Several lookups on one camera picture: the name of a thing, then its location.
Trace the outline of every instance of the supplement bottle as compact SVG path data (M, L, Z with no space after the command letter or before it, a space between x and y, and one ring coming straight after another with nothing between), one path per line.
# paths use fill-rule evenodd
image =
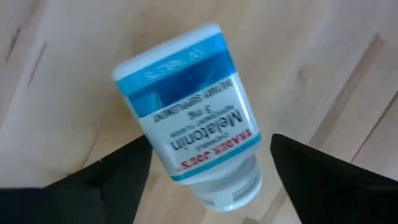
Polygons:
M217 24L122 63L113 77L171 178L206 208L227 212L256 196L261 135Z

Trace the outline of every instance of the white label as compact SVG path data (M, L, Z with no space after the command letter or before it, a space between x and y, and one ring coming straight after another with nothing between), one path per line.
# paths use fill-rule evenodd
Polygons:
M259 134L239 89L238 74L139 118L169 174L184 175L227 155Z

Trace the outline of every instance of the white bottle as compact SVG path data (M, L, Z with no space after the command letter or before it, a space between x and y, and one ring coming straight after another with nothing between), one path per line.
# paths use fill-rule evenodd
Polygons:
M113 77L171 178L206 208L227 212L256 196L261 135L217 24L124 62Z

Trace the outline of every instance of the white bottle cap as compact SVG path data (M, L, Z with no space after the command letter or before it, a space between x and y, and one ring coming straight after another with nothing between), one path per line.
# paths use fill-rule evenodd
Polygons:
M253 154L223 178L193 184L191 189L206 208L228 212L249 203L261 185L261 169Z

